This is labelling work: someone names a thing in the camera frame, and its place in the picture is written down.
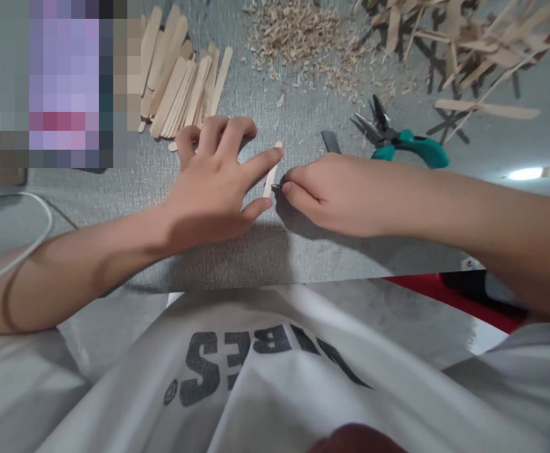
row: white t-shirt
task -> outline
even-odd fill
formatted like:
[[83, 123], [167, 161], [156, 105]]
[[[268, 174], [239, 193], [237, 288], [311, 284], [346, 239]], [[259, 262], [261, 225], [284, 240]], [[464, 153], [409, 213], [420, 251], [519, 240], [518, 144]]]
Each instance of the white t-shirt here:
[[347, 423], [550, 452], [550, 324], [440, 372], [304, 286], [239, 294], [185, 294], [83, 397], [55, 332], [0, 337], [0, 452], [306, 452]]

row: red fabric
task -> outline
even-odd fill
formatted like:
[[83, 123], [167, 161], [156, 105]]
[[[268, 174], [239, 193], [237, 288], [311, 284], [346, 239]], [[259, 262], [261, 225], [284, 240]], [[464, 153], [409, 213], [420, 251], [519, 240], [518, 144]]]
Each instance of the red fabric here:
[[423, 274], [403, 277], [387, 277], [385, 280], [396, 283], [404, 288], [411, 289], [416, 293], [428, 296], [437, 301], [446, 303], [458, 310], [474, 316], [505, 333], [512, 333], [516, 330], [521, 321], [515, 320], [502, 313], [479, 304], [478, 302], [466, 299], [452, 289], [447, 288], [438, 274]]

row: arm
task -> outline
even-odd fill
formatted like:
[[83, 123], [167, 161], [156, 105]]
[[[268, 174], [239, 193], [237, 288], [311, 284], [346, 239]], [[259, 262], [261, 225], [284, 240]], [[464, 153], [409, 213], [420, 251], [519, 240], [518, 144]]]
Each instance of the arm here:
[[[0, 333], [55, 327], [158, 260], [244, 234], [272, 205], [259, 198], [242, 210], [244, 196], [283, 156], [274, 148], [240, 165], [242, 139], [255, 134], [252, 120], [222, 116], [207, 119], [201, 136], [181, 130], [181, 171], [163, 203], [51, 238], [0, 279]], [[0, 259], [0, 269], [20, 253]]]
[[549, 197], [451, 172], [333, 154], [290, 170], [286, 179], [289, 202], [317, 225], [463, 249], [534, 311], [550, 316]]

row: wire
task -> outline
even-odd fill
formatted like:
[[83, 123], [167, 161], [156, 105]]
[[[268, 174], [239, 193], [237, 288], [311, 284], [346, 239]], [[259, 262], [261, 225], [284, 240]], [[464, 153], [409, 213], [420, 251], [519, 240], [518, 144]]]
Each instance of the wire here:
[[8, 196], [15, 196], [15, 195], [22, 195], [22, 196], [29, 196], [38, 201], [44, 210], [47, 212], [48, 217], [48, 225], [46, 229], [42, 232], [40, 237], [36, 239], [36, 241], [31, 244], [21, 255], [19, 255], [17, 258], [15, 258], [11, 263], [7, 264], [0, 270], [0, 278], [2, 278], [5, 274], [7, 274], [9, 271], [20, 265], [25, 259], [27, 259], [32, 253], [36, 251], [37, 248], [46, 240], [50, 232], [53, 230], [53, 226], [55, 224], [55, 220], [53, 218], [53, 214], [50, 211], [50, 207], [48, 203], [42, 199], [42, 197], [33, 194], [31, 192], [13, 192], [13, 193], [0, 193], [0, 198], [8, 197]]

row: hand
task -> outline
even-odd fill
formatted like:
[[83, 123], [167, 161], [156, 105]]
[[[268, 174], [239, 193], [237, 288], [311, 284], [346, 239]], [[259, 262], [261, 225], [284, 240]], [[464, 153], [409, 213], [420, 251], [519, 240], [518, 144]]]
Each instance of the hand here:
[[[240, 164], [237, 154], [242, 140], [256, 133], [250, 118], [224, 116], [206, 119], [201, 131], [195, 126], [178, 131], [181, 171], [162, 203], [165, 215], [172, 219], [170, 254], [241, 236], [272, 206], [269, 198], [259, 198], [242, 209], [245, 194], [283, 157], [283, 149], [273, 148]], [[197, 152], [194, 142], [199, 142]]]
[[348, 236], [411, 235], [422, 210], [417, 182], [429, 171], [383, 160], [328, 153], [288, 171], [282, 191], [314, 224]]

